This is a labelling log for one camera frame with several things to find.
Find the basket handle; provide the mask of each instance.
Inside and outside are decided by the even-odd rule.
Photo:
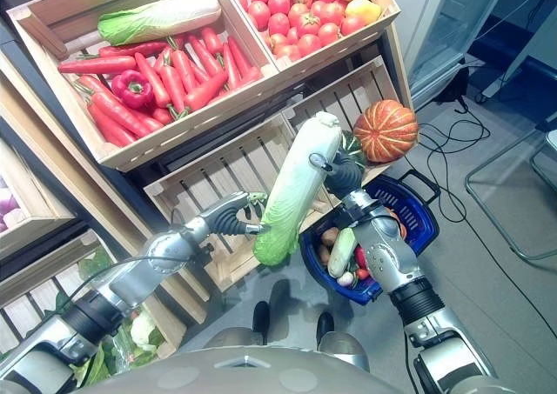
[[[404,174],[402,177],[399,178],[399,182],[402,183],[402,181],[406,177],[408,177],[409,175],[412,175],[412,176],[418,178],[419,180],[421,180],[422,183],[427,185],[427,187],[431,191],[433,191],[433,196],[429,200],[426,201],[427,205],[431,204],[433,201],[435,201],[436,198],[438,198],[441,195],[441,188],[436,183],[434,183],[431,179],[426,177],[421,172],[417,172],[416,170],[408,170],[408,172],[406,174]]]

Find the robotic hand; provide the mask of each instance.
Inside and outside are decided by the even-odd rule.
[[[121,264],[91,282],[92,290],[68,311],[55,315],[22,342],[0,364],[0,392],[59,393],[75,388],[73,370],[97,351],[106,335],[114,335],[131,310],[141,304],[163,280],[202,256],[199,245],[210,233],[257,234],[264,226],[238,221],[250,205],[259,214],[265,193],[239,191],[223,198],[187,224],[152,237],[134,263]]]
[[[495,379],[492,365],[464,324],[446,307],[399,234],[398,222],[361,188],[362,174],[349,156],[310,162],[327,173],[325,187],[342,202],[340,229],[352,227],[366,251],[372,277],[389,294],[413,346],[424,348],[414,367],[426,393],[514,392]]]

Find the black shoe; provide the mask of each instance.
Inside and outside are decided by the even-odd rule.
[[[315,332],[315,339],[317,346],[321,343],[321,338],[329,331],[334,331],[334,319],[331,313],[324,311],[317,319],[317,331]]]
[[[269,333],[270,319],[269,304],[266,301],[260,301],[253,309],[252,329],[257,333],[261,333],[263,344],[267,344],[267,335]]]

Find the refrigerator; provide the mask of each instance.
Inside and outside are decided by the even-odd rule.
[[[456,76],[498,0],[395,0],[396,26],[415,110]]]

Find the red onion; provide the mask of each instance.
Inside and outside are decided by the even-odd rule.
[[[0,188],[0,216],[18,208],[16,199],[8,188]]]

